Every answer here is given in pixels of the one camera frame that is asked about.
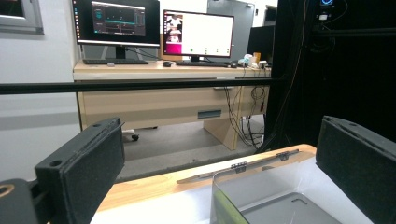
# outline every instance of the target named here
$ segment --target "white desk surface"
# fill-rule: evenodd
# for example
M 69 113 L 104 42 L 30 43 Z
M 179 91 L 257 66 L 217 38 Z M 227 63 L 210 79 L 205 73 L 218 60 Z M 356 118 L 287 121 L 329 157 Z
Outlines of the white desk surface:
M 149 64 L 84 64 L 79 61 L 73 71 L 75 81 L 84 80 L 128 80 L 128 79 L 173 79 L 173 78 L 236 78 L 269 77 L 269 71 L 252 68 L 223 68 L 201 66 L 163 67 L 163 61 Z

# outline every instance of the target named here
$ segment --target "wooden tabletop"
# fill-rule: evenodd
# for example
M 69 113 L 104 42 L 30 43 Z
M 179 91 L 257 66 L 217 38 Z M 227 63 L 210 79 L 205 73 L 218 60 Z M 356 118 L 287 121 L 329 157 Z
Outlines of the wooden tabletop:
M 163 67 L 163 61 L 149 64 L 84 64 L 79 61 L 73 70 L 75 81 L 120 79 L 169 79 L 169 78 L 236 78 L 269 77 L 269 71 L 252 68 L 224 68 L 205 66 Z
M 177 181 L 194 175 L 209 173 L 220 169 L 229 168 L 232 164 L 239 162 L 253 162 L 270 157 L 284 151 L 299 149 L 299 153 L 293 155 L 286 161 L 275 161 L 270 164 L 272 167 L 286 165 L 289 163 L 307 160 L 315 156 L 317 149 L 309 145 L 298 145 L 294 147 L 285 147 L 279 150 L 273 150 L 261 154 L 247 156 L 230 161 L 213 163 L 205 166 L 191 168 L 187 170 L 168 173 L 165 175 L 155 175 L 152 177 L 142 178 L 129 182 L 115 184 L 99 206 L 98 211 L 115 208 L 129 203 L 143 202 L 148 199 L 154 199 L 165 195 L 196 189 L 202 186 L 211 185 L 212 179 L 208 178 L 202 181 L 191 181 L 189 183 L 178 184 Z

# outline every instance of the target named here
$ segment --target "window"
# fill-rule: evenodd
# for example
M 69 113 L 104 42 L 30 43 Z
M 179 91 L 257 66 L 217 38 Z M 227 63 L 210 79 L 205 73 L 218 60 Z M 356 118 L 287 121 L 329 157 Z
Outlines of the window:
M 0 0 L 0 31 L 43 35 L 38 0 Z

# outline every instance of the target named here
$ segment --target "monitor screen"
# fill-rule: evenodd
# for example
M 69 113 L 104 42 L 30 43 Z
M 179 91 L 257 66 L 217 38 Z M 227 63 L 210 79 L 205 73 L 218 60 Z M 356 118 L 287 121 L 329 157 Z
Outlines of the monitor screen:
M 253 55 L 254 52 L 260 52 L 260 61 L 267 61 L 269 65 L 272 65 L 274 31 L 274 25 L 250 28 L 247 54 Z
M 230 58 L 233 16 L 164 10 L 163 54 Z
M 157 0 L 72 0 L 77 43 L 158 48 Z

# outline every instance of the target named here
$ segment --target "computer mouse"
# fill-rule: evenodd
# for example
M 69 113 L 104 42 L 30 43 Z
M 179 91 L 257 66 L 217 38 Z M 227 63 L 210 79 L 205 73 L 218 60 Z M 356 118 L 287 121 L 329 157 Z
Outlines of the computer mouse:
M 171 62 L 163 62 L 164 67 L 170 67 L 172 65 Z

